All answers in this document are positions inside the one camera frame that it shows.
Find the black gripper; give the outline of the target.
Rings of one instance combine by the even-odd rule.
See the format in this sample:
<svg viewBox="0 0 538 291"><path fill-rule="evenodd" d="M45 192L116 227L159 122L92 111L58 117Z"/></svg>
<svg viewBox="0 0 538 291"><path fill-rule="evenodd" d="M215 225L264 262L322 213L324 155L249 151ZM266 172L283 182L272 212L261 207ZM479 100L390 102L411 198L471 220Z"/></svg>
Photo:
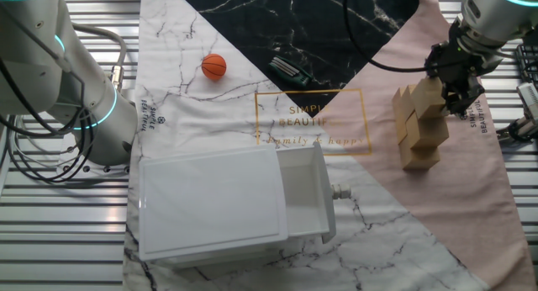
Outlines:
<svg viewBox="0 0 538 291"><path fill-rule="evenodd" d="M488 70L488 55L478 49L480 45L461 24L453 24L448 35L448 40L431 46L425 59L425 73L440 80L444 114L463 116L484 93L478 77Z"/></svg>

